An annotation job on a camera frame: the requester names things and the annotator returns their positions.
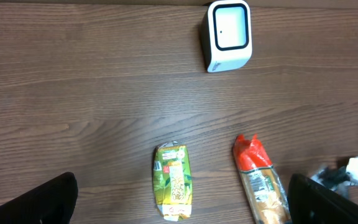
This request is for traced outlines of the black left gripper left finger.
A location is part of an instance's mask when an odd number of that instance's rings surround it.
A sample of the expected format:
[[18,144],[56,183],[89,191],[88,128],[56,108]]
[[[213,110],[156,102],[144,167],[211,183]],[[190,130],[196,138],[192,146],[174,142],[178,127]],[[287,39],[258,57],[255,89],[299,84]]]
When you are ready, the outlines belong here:
[[0,223],[69,224],[77,198],[75,175],[66,172],[0,205]]

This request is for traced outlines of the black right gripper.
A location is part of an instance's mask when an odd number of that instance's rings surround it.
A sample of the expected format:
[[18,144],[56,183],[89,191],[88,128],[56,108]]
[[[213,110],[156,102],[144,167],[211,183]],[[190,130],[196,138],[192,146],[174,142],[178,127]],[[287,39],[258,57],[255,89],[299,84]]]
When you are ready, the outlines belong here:
[[349,187],[358,186],[358,180],[346,171],[345,166],[339,169],[322,166],[310,179],[346,199],[349,199]]

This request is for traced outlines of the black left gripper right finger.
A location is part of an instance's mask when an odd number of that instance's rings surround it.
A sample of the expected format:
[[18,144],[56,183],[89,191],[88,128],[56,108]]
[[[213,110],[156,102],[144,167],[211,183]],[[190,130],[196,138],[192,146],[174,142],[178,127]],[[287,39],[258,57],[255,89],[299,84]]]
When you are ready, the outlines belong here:
[[293,224],[358,224],[358,204],[302,174],[292,175],[287,199]]

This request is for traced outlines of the orange spaghetti packet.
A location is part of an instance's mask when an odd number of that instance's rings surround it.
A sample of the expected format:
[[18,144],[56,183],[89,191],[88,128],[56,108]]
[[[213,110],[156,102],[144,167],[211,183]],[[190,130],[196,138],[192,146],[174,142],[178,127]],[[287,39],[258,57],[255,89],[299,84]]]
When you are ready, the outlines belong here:
[[257,135],[238,135],[232,151],[255,222],[291,223],[285,189]]

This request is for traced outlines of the green juice carton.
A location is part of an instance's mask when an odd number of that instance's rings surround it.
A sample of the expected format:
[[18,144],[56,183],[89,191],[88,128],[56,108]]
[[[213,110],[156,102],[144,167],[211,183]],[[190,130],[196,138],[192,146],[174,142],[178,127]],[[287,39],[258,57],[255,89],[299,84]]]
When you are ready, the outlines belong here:
[[155,148],[153,189],[156,206],[165,220],[190,218],[193,181],[186,145],[171,141]]

